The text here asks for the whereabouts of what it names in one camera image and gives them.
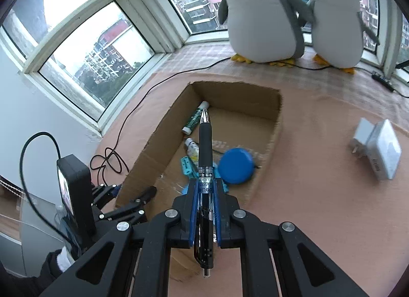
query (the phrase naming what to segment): metal screw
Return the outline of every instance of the metal screw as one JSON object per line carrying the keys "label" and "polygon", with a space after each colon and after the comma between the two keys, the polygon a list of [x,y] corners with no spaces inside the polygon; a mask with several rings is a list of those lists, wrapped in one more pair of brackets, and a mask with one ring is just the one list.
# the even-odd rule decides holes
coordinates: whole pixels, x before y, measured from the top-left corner
{"label": "metal screw", "polygon": [[128,228],[129,228],[129,223],[128,222],[119,222],[117,224],[117,229],[119,231],[125,231],[125,230],[128,230]]}
{"label": "metal screw", "polygon": [[242,219],[243,217],[246,216],[246,212],[243,211],[242,209],[236,209],[236,210],[233,212],[233,215],[234,215],[235,217],[237,217],[238,219]]}
{"label": "metal screw", "polygon": [[177,210],[176,209],[168,209],[167,211],[165,211],[165,215],[167,217],[173,218],[177,216]]}
{"label": "metal screw", "polygon": [[284,222],[282,227],[283,227],[283,230],[285,230],[287,232],[294,231],[294,229],[295,229],[295,225],[292,224],[291,222]]}

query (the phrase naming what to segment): white cap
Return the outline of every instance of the white cap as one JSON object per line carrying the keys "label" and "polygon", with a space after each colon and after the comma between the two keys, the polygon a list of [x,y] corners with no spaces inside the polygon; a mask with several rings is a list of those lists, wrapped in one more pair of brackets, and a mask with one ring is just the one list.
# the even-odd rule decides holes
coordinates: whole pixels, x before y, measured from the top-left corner
{"label": "white cap", "polygon": [[187,126],[185,126],[181,131],[186,135],[189,135],[192,133],[192,130],[188,128]]}
{"label": "white cap", "polygon": [[187,138],[187,139],[185,140],[185,145],[186,145],[186,147],[188,147],[191,142],[195,142],[195,141],[194,141],[192,138]]}
{"label": "white cap", "polygon": [[199,109],[207,109],[209,107],[209,103],[207,101],[203,101],[200,106]]}

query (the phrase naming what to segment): yellow penguin foot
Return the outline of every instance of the yellow penguin foot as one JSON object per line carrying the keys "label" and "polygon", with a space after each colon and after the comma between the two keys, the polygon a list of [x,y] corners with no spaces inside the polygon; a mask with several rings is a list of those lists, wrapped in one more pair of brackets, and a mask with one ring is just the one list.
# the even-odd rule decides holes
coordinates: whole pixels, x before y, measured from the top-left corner
{"label": "yellow penguin foot", "polygon": [[355,74],[355,69],[353,67],[349,67],[347,69],[341,69],[342,71],[344,71],[345,73],[349,73],[354,75]]}
{"label": "yellow penguin foot", "polygon": [[314,58],[312,59],[314,62],[316,62],[318,65],[322,65],[322,66],[329,66],[330,64],[323,59],[319,54],[316,54],[314,56]]}
{"label": "yellow penguin foot", "polygon": [[270,65],[277,65],[279,67],[283,67],[284,65],[287,65],[288,67],[293,67],[295,64],[294,59],[284,59],[282,61],[276,61],[276,62],[271,62]]}
{"label": "yellow penguin foot", "polygon": [[252,61],[250,59],[247,59],[246,57],[243,57],[241,55],[239,55],[238,53],[236,53],[232,58],[230,58],[232,61],[236,61],[236,62],[246,62],[247,64],[251,64]]}

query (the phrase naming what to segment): ballpoint pen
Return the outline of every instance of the ballpoint pen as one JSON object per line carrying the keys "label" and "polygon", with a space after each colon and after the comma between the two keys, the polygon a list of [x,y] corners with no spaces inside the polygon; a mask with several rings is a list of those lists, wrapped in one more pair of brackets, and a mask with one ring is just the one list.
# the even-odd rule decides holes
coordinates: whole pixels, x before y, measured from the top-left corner
{"label": "ballpoint pen", "polygon": [[210,276],[213,268],[213,152],[209,113],[204,109],[199,125],[199,203],[194,241],[195,258]]}

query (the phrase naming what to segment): small penguin plush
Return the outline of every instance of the small penguin plush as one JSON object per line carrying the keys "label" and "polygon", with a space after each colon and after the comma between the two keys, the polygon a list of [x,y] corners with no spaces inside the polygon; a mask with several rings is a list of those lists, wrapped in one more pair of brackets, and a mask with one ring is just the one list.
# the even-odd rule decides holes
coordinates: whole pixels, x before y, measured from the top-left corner
{"label": "small penguin plush", "polygon": [[363,52],[363,32],[377,44],[378,37],[364,24],[360,0],[310,0],[315,16],[312,24],[312,45],[320,65],[333,65],[354,74]]}
{"label": "small penguin plush", "polygon": [[293,64],[304,54],[296,12],[314,23],[303,0],[222,0],[219,21],[223,24],[228,18],[230,44],[236,52],[232,60]]}

